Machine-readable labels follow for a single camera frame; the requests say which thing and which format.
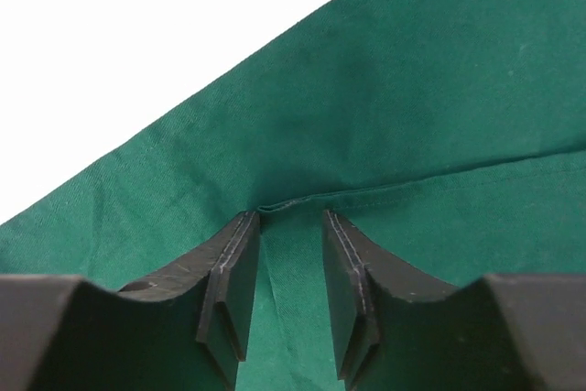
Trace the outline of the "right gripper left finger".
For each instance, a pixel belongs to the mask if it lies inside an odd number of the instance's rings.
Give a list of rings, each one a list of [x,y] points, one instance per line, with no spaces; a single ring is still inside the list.
[[[260,218],[119,290],[74,275],[1,278],[4,390],[232,390],[246,357]]]

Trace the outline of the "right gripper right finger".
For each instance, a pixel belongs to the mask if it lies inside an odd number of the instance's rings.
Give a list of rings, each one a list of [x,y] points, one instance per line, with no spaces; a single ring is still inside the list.
[[[322,217],[339,379],[348,390],[582,390],[585,277],[489,274],[459,288]]]

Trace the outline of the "green surgical drape cloth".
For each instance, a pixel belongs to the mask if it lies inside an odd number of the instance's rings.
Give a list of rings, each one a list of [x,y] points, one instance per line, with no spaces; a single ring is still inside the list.
[[[585,268],[585,0],[332,0],[1,228],[119,288],[264,223],[241,390],[339,390],[321,214],[457,285]]]

